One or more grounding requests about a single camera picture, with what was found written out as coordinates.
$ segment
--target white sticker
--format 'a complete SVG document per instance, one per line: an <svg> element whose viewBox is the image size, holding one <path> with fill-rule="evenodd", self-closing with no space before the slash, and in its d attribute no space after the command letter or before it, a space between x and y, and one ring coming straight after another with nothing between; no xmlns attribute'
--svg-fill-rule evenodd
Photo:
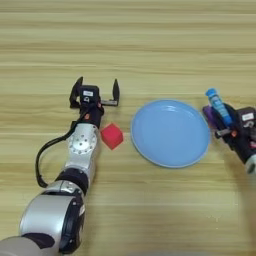
<svg viewBox="0 0 256 256"><path fill-rule="evenodd" d="M254 119L254 115L253 115L253 113L249 113L249 114L243 115L242 119L243 119L243 121L252 120L252 119Z"/></svg>
<svg viewBox="0 0 256 256"><path fill-rule="evenodd" d="M83 205L81 208L80 208L80 212L79 212L79 216L81 216L85 211L85 206Z"/></svg>
<svg viewBox="0 0 256 256"><path fill-rule="evenodd" d="M93 96L93 92L83 91L83 95L84 95L84 96L90 96L90 97L92 97L92 96Z"/></svg>

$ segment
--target black cable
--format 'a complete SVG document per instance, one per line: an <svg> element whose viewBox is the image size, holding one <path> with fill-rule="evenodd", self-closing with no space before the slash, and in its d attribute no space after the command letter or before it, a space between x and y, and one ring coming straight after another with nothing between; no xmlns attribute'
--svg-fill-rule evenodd
<svg viewBox="0 0 256 256"><path fill-rule="evenodd" d="M38 151L37 153L37 156L36 156L36 162L35 162L35 172L36 172L36 180L37 180L37 183L40 187L42 188L46 188L48 186L48 184L44 181L42 175L41 175L41 172L40 172L40 168L39 168L39 163L40 163L40 157L42 155L42 153L48 149L49 147L61 142L61 141L64 141L66 139L68 139L72 133L75 131L76 129L76 126L84 119L85 115L89 113L89 111L91 111L91 109L95 107L95 106L92 106L92 107L88 107L88 109L86 111L84 111L80 117L76 120L76 122L71 126L71 128L69 129L69 131L64 134L63 136L60 136L58 138L55 138L53 140L50 140L48 141L47 143L45 143L42 148Z"/></svg>

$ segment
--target red cube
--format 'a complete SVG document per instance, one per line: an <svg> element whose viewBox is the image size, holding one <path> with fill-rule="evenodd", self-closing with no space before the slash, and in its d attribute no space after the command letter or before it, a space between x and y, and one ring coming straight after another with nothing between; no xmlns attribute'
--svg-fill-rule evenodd
<svg viewBox="0 0 256 256"><path fill-rule="evenodd" d="M101 138L112 150L124 140L123 132L113 123L101 130Z"/></svg>

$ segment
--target blue plate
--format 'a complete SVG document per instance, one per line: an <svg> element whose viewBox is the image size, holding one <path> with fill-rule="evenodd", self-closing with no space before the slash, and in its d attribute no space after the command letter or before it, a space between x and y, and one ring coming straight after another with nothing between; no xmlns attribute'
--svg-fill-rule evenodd
<svg viewBox="0 0 256 256"><path fill-rule="evenodd" d="M169 168L198 162L210 142L210 130L199 111L175 100L143 106L132 120L131 136L145 158Z"/></svg>

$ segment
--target purple object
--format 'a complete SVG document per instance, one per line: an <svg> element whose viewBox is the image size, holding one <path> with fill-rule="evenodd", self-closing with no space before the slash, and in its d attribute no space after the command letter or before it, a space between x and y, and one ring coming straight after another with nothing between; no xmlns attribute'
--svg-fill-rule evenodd
<svg viewBox="0 0 256 256"><path fill-rule="evenodd" d="M214 118L213 118L213 115L212 115L212 107L210 107L210 106L203 107L203 113L206 116L208 123L212 127L216 128L216 125L215 125L215 122L214 122Z"/></svg>

